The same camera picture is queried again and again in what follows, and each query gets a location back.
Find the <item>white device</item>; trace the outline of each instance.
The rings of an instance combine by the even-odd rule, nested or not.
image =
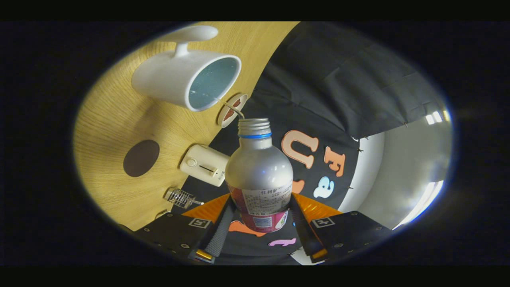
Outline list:
[[[193,145],[181,161],[179,169],[196,179],[221,186],[229,158],[208,146]]]

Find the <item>orange panel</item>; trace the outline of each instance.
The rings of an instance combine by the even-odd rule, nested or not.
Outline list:
[[[223,207],[225,206],[225,203],[227,202],[229,197],[230,194],[220,196],[205,203],[204,205],[200,205],[195,207],[194,209],[190,209],[184,212],[182,215],[200,219],[207,219],[211,220],[213,223],[216,223],[216,220],[218,220],[218,217],[220,216],[220,213],[223,210]]]
[[[308,223],[315,219],[342,214],[340,211],[306,196],[295,193],[292,195],[296,199],[297,204],[299,205],[299,208],[301,208],[301,211]]]

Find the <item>metal bottle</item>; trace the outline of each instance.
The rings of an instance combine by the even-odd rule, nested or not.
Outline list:
[[[274,147],[269,119],[239,119],[239,148],[230,157],[225,181],[244,224],[274,232],[287,221],[293,172],[288,158]]]

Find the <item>black cloth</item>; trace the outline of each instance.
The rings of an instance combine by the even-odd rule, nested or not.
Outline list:
[[[276,49],[264,76],[282,82],[278,92],[356,139],[441,108],[441,91],[417,65],[330,22],[299,23]]]
[[[294,181],[305,181],[301,195],[337,209],[358,161],[359,142],[354,139],[423,119],[439,109],[437,94],[409,62],[359,32],[333,23],[302,22],[277,48],[242,111],[247,118],[269,118],[273,145],[280,150],[283,136],[290,130],[319,139],[316,152],[292,144],[295,151],[314,156],[311,169],[289,158]],[[210,147],[232,155],[239,147],[237,132],[236,120],[218,133]],[[345,155],[342,177],[336,177],[324,163],[326,147]],[[334,191],[327,198],[315,198],[314,189],[324,176],[334,182]],[[183,190],[202,201],[228,193],[225,184],[214,187],[192,177]],[[241,221],[239,213],[234,220]],[[273,240],[294,237],[297,242],[293,245],[268,246]],[[289,216],[284,228],[262,237],[229,232],[221,262],[241,264],[245,259],[239,256],[284,256],[299,247]]]
[[[292,144],[292,148],[295,151],[305,156],[314,156],[314,163],[310,169],[307,169],[303,163],[289,158],[294,171],[294,181],[305,181],[300,193],[301,195],[313,198],[337,209],[352,181],[354,169],[358,161],[359,143],[334,124],[325,121],[321,115],[310,112],[305,107],[291,102],[290,99],[283,97],[279,93],[270,92],[270,90],[274,90],[276,87],[273,86],[274,83],[269,83],[265,79],[266,76],[263,76],[257,84],[257,90],[253,92],[252,97],[246,102],[242,110],[243,113],[246,117],[269,118],[273,145],[280,150],[282,150],[282,139],[290,130],[297,130],[310,137],[319,139],[319,146],[315,152],[312,152],[309,147],[300,143],[295,142]],[[209,146],[228,156],[232,155],[239,147],[237,122],[235,120],[228,127],[222,129]],[[336,171],[331,170],[329,165],[324,163],[326,147],[330,147],[332,151],[338,154],[345,155],[346,159],[342,177],[336,177]],[[333,193],[327,198],[315,198],[313,192],[317,188],[319,180],[324,176],[327,176],[335,183]],[[188,177],[182,189],[205,202],[229,192],[225,183],[220,187],[215,187],[193,177]],[[172,212],[178,213],[183,211],[179,208],[172,210]],[[233,220],[242,222],[238,212],[234,215]],[[267,233],[261,237],[240,232],[229,232],[223,246],[222,260],[219,262],[242,264],[245,262],[245,259],[239,260],[239,258],[244,258],[243,256],[265,256],[267,264],[269,264],[269,262],[274,260],[272,256],[288,256],[287,254],[301,247],[299,236],[292,223],[292,216],[289,214],[287,223],[281,230]],[[296,238],[295,244],[285,247],[280,245],[268,246],[274,240],[290,240],[292,238]]]

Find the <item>wooden table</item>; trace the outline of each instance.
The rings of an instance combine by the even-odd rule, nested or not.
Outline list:
[[[271,55],[297,23],[201,22],[196,25],[214,26],[219,34],[212,40],[191,42],[189,49],[238,56],[242,69],[224,99],[239,92],[251,96]],[[219,103],[192,112],[132,88],[131,76],[144,60],[174,47],[175,43],[156,39],[116,63],[91,88],[76,119],[74,156],[85,189],[107,215],[131,230],[171,210],[163,193],[186,181],[188,175],[178,167],[184,153],[193,144],[208,145],[221,129],[216,124]],[[131,177],[123,169],[124,157],[148,139],[159,144],[158,159],[147,173]]]

